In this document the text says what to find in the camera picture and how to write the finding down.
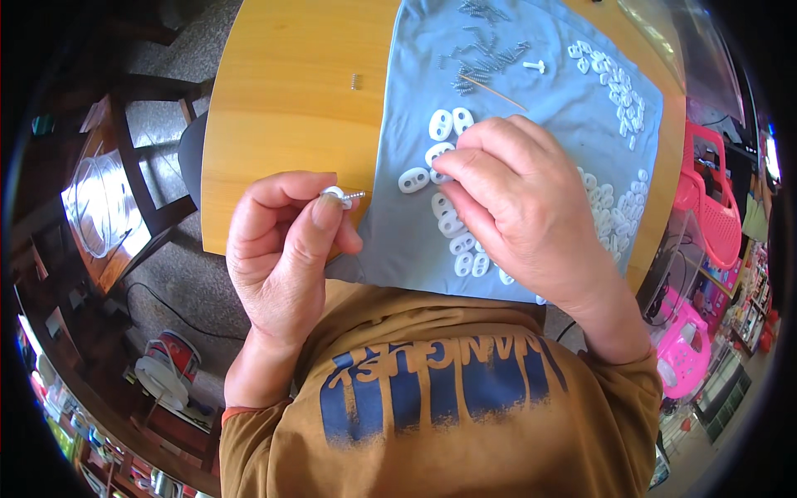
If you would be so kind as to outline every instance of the light blue cloth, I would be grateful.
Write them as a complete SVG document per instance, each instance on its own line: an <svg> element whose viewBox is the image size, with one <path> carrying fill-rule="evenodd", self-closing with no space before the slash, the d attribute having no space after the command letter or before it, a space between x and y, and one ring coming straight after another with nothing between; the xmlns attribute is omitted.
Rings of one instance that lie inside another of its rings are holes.
<svg viewBox="0 0 797 498"><path fill-rule="evenodd" d="M463 26L477 25L487 38L491 31L483 19L457 12L460 5L460 0L405 0L398 10L387 68L373 201L359 226L363 252L357 257L337 257L326 274L328 278L383 287L533 302L535 294L520 284L503 285L495 264L491 263L487 274L479 278L456 276L450 240L439 232L431 209L437 186L430 182L413 194L399 190L399 176L412 167L426 167L424 154L438 143L428 133L432 114L437 109L451 111L456 107L468 108L476 121L524 114L549 130L575 163L594 174L599 184L611 183L617 199L638 179L640 169L653 177L662 94L606 36L561 3L493 0L492 5L512 19L499 20L493 27L496 47L514 47L526 40L531 48L503 75L494 73L489 86L529 111L523 113L481 88L459 96L450 86L458 63L447 59L446 68L437 69L438 54L447 55L455 45L464 47L472 42L473 35L463 31ZM599 83L592 69L583 75L576 60L568 56L567 47L577 40L611 55L630 75L633 89L645 99L645 131L638 135L633 152L628 148L630 134L623 138L618 133L617 106L608 98L609 88ZM473 61L476 57L483 58L472 50L462 59ZM545 74L521 64L540 59L545 63ZM448 141L456 143L456 139L452 131ZM622 273L633 244L632 238L619 262Z"/></svg>

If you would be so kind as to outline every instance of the green cloth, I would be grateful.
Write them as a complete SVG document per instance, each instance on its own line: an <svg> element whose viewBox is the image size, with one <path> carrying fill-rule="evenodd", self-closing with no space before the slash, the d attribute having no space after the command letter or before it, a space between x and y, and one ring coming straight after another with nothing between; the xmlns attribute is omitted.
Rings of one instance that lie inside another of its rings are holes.
<svg viewBox="0 0 797 498"><path fill-rule="evenodd" d="M748 209L742 223L742 233L758 242L766 242L769 222L764 212L764 201L756 201L748 194Z"/></svg>

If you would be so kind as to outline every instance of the fingernail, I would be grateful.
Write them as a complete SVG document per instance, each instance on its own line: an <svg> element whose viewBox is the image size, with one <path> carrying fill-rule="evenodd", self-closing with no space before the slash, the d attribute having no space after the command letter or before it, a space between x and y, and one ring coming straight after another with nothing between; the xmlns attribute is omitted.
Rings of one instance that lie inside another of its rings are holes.
<svg viewBox="0 0 797 498"><path fill-rule="evenodd" d="M322 194L312 207L312 213L310 213L312 224L322 230L337 228L340 224L343 207L343 203L336 195Z"/></svg>

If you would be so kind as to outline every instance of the paint bucket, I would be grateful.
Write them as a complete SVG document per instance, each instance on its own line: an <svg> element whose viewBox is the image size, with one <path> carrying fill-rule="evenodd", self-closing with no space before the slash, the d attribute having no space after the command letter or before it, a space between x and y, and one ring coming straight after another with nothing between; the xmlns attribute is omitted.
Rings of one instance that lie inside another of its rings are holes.
<svg viewBox="0 0 797 498"><path fill-rule="evenodd" d="M135 362L135 376L160 404L182 410L202 362L193 344L175 331L165 330L147 343Z"/></svg>

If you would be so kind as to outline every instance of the yellow wooden tabletop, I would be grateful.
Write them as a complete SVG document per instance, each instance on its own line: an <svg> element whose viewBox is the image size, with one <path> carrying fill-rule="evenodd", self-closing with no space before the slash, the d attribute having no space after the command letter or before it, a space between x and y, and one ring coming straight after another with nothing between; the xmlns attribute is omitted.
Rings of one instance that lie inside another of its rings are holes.
<svg viewBox="0 0 797 498"><path fill-rule="evenodd" d="M685 97L616 0L566 0L606 34L664 96L658 154L626 278L636 292L673 204ZM202 242L223 254L244 189L278 171L337 171L344 189L374 183L399 0L247 0L235 20L210 102L202 157ZM351 90L351 75L360 90ZM370 195L354 215L364 214Z"/></svg>

